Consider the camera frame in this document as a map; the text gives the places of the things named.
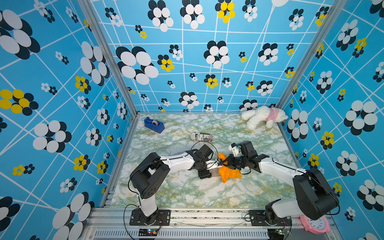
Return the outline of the orange towel cloth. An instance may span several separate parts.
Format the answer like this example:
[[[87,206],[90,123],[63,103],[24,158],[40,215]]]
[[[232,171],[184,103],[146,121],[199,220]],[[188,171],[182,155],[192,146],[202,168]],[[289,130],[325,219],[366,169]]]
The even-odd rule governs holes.
[[[222,178],[222,182],[225,184],[229,179],[241,179],[241,172],[237,169],[232,170],[225,164],[219,168],[219,176]]]

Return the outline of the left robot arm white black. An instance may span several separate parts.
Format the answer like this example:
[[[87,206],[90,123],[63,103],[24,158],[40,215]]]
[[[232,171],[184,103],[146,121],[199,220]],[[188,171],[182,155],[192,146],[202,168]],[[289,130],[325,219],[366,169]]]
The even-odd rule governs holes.
[[[139,209],[145,218],[158,211],[155,194],[168,174],[196,170],[200,179],[210,178],[211,170],[220,168],[222,162],[213,159],[214,152],[207,145],[170,157],[149,154],[130,175],[130,181],[139,196]]]

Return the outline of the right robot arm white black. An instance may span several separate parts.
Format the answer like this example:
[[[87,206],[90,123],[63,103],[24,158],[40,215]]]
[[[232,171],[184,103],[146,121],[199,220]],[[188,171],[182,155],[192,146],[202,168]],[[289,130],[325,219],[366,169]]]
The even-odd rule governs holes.
[[[274,226],[286,217],[306,216],[318,220],[331,210],[340,208],[340,202],[324,175],[316,168],[309,170],[290,167],[265,154],[258,154],[250,141],[229,146],[232,152],[224,163],[230,169],[248,167],[258,173],[270,175],[294,188],[296,196],[288,200],[275,200],[265,207],[265,221]]]

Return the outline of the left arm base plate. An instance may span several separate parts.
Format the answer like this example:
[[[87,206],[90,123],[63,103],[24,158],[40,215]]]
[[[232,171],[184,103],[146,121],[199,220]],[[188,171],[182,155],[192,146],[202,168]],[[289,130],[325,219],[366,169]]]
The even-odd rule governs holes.
[[[140,209],[134,209],[130,218],[130,226],[169,226],[171,220],[170,210],[156,210],[146,217]]]

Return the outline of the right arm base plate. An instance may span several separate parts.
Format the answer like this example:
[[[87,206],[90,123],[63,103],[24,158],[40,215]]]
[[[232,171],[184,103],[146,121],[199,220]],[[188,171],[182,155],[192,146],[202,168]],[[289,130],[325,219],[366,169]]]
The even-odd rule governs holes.
[[[278,218],[268,210],[249,210],[252,226],[256,227],[286,227],[292,225],[291,218]]]

